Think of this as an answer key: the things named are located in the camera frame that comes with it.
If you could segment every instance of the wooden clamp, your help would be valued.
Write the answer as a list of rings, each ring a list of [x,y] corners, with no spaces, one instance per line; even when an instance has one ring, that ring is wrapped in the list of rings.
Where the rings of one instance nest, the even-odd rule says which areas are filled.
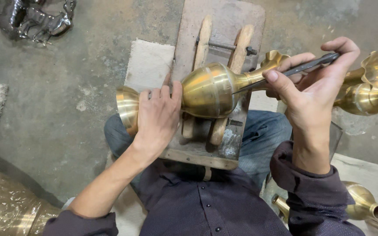
[[[209,50],[208,41],[211,38],[212,24],[213,20],[211,15],[207,15],[202,21],[202,27],[199,33],[199,43],[196,51],[193,70],[203,67],[205,65],[205,61],[207,61]],[[182,136],[184,138],[191,139],[193,137],[194,126],[195,117],[188,113],[184,113],[182,121]]]
[[[240,31],[237,39],[236,39],[236,50],[230,57],[230,61],[228,62],[228,67],[236,73],[240,74],[244,60],[246,59],[246,47],[250,45],[250,41],[252,40],[254,32],[253,25],[245,25],[242,30]],[[210,129],[210,143],[215,146],[220,146],[221,142],[223,142],[224,131],[226,129],[228,117],[225,118],[218,118],[211,124]]]

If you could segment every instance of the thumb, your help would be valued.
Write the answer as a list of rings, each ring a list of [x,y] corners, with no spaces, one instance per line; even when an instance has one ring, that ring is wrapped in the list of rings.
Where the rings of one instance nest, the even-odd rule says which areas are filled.
[[[278,71],[265,71],[262,73],[263,77],[266,78],[268,83],[270,83],[275,91],[283,96],[287,102],[296,101],[297,97],[300,95],[300,91],[296,88],[294,83]]]

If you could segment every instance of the shirt sleeve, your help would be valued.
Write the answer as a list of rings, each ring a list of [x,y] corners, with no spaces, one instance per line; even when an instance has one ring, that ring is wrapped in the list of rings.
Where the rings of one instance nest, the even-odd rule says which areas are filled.
[[[116,236],[115,218],[112,212],[97,219],[85,219],[66,210],[47,221],[43,236]]]
[[[354,204],[331,166],[328,174],[309,173],[291,163],[293,142],[285,141],[275,150],[270,169],[277,185],[288,191],[288,226],[292,235],[365,235],[347,222],[348,204]]]

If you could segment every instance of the left hand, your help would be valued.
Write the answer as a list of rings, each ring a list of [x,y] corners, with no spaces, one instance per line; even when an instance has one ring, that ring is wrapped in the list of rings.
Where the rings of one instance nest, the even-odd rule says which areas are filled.
[[[146,166],[160,156],[179,126],[183,89],[179,81],[173,81],[170,97],[169,78],[167,75],[161,89],[145,90],[139,95],[138,133],[132,146],[142,154],[139,158],[144,159],[139,161]]]

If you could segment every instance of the hand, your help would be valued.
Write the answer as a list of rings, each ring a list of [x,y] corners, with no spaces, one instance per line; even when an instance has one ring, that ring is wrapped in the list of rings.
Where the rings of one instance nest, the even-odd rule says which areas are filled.
[[[136,158],[145,166],[151,164],[173,138],[179,124],[182,104],[182,85],[173,81],[173,93],[170,97],[170,87],[167,85],[170,75],[167,75],[161,89],[155,88],[148,98],[149,90],[139,95],[138,133],[132,146],[142,155]]]
[[[286,115],[294,135],[292,163],[315,174],[327,174],[331,169],[329,127],[333,102],[349,67],[360,55],[358,46],[345,37],[329,41],[321,49],[338,52],[341,56],[329,66],[308,71],[307,75],[298,73],[287,78],[281,71],[314,60],[311,53],[288,58],[275,71],[263,73],[287,103]]]

